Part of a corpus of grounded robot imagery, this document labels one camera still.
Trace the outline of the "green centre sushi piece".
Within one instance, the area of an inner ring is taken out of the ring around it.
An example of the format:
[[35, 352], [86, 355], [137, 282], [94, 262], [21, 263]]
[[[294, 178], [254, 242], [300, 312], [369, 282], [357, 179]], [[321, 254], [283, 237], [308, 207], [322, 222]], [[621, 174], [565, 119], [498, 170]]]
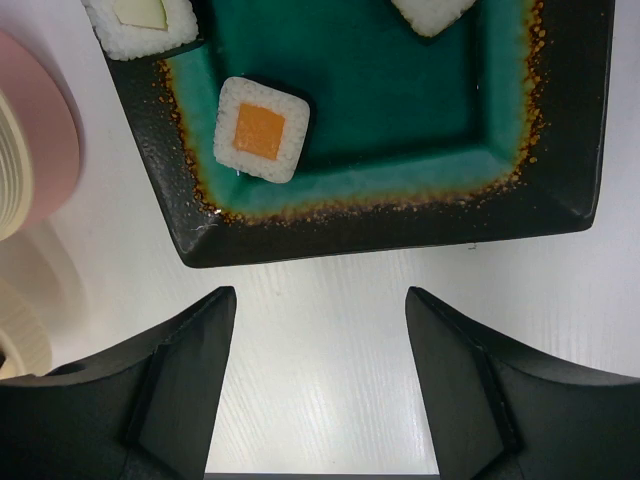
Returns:
[[418, 35], [432, 38], [459, 20], [475, 0], [392, 0]]

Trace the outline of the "pink round lunch box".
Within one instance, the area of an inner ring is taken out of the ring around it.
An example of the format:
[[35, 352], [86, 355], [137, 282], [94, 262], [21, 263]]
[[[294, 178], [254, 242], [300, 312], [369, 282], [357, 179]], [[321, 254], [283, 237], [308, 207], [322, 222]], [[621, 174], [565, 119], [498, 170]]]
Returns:
[[78, 131], [57, 83], [1, 34], [1, 238], [56, 212], [79, 180]]

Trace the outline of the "black and teal square plate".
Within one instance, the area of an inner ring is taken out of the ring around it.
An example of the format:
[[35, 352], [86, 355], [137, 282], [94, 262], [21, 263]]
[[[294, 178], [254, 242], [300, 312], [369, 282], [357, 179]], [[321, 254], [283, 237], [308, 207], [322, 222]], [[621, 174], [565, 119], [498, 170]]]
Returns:
[[[194, 10], [194, 43], [108, 64], [185, 265], [592, 225], [613, 2], [478, 1], [433, 38], [388, 1], [198, 1]], [[309, 104], [289, 182], [215, 160], [231, 76]]]

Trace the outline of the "white sushi piece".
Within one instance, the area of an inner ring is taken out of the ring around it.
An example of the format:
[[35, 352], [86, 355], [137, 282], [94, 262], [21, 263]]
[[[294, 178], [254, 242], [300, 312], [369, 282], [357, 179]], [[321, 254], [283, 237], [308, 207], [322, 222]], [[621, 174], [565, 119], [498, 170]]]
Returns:
[[112, 60], [165, 54], [199, 36], [190, 1], [82, 1], [82, 5]]

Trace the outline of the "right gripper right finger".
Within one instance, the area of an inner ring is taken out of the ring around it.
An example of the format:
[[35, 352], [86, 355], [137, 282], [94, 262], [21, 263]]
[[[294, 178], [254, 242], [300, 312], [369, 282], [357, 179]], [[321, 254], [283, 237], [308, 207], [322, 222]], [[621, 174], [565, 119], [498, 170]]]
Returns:
[[405, 314], [441, 478], [638, 478], [637, 378], [536, 350], [422, 288]]

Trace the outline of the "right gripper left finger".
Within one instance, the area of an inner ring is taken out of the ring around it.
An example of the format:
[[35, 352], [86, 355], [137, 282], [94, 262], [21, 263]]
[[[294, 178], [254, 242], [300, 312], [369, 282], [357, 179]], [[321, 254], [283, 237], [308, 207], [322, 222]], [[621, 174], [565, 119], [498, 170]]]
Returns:
[[102, 352], [2, 381], [2, 478], [203, 478], [235, 313], [220, 287]]

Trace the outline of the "cream lid with pink handle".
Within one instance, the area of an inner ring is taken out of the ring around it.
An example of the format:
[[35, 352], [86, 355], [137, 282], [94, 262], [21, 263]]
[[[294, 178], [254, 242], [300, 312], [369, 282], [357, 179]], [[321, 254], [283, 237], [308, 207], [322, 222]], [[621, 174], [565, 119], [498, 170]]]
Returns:
[[1, 378], [44, 376], [53, 342], [83, 323], [84, 287], [51, 223], [1, 242]]

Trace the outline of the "orange centre sushi piece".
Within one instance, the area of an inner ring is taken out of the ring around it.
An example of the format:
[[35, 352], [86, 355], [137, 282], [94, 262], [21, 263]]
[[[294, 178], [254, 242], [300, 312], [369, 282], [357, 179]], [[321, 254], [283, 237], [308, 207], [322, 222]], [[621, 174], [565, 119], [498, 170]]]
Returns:
[[310, 116], [309, 104], [297, 96], [229, 77], [218, 99], [214, 159], [270, 183], [287, 183], [297, 169]]

